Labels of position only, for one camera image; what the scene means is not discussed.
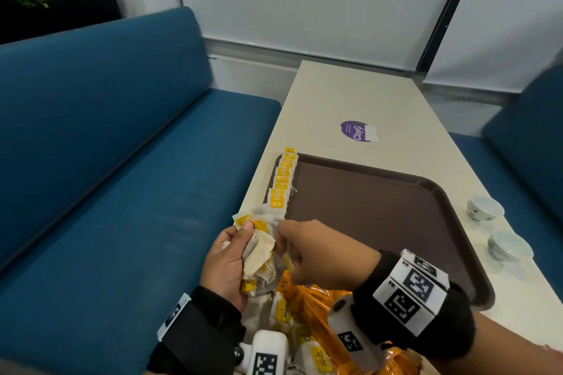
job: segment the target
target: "white table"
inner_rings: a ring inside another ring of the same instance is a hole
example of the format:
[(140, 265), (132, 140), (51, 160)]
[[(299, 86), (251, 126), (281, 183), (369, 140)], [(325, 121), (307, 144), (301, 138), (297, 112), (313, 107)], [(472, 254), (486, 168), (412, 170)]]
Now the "white table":
[[(379, 142), (356, 142), (344, 121), (375, 125)], [(563, 350), (563, 304), (533, 261), (493, 260), (487, 228), (465, 213), (473, 195), (488, 195), (411, 79), (303, 61), (260, 159), (242, 209), (262, 203), (285, 146), (300, 153), (426, 177), (447, 193), (496, 293), (489, 318), (538, 344)]]

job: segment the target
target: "person's right hand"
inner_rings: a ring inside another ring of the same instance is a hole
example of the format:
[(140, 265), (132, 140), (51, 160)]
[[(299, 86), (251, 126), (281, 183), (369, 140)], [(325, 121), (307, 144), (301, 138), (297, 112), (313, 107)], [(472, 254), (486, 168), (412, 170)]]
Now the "person's right hand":
[(293, 283), (317, 284), (354, 292), (371, 274), (381, 254), (317, 220), (281, 221), (276, 252), (289, 255), (295, 265)]

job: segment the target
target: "tray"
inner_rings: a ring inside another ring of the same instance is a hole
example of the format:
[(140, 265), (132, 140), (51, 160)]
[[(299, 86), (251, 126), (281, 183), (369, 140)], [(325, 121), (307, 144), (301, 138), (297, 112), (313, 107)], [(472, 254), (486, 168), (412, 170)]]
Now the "tray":
[(400, 253), (407, 248), (448, 273), (474, 307), (493, 306), (489, 278), (446, 193), (436, 183), (299, 154), (292, 185), (297, 192), (289, 198), (286, 219), (318, 219), (374, 249)]

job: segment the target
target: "row of tea bags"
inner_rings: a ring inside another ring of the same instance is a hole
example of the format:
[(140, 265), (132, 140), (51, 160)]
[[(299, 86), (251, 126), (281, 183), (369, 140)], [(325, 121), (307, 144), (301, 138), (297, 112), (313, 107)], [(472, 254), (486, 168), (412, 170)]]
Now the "row of tea bags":
[(247, 219), (254, 225), (252, 238), (243, 251), (243, 281), (240, 285), (241, 292), (249, 296), (274, 291), (285, 270), (287, 258), (273, 252), (274, 235), (278, 223), (285, 218), (298, 158), (294, 148), (286, 147), (274, 172), (266, 203), (233, 215), (237, 230)]

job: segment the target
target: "small cup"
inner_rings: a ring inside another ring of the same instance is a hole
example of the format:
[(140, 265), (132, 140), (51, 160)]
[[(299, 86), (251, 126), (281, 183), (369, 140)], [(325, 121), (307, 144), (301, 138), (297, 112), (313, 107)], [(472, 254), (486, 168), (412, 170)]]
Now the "small cup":
[(504, 208), (495, 199), (473, 196), (467, 201), (467, 214), (475, 221), (490, 221), (504, 215)]
[(516, 233), (494, 230), (487, 242), (490, 256), (499, 261), (521, 261), (534, 257), (531, 246)]

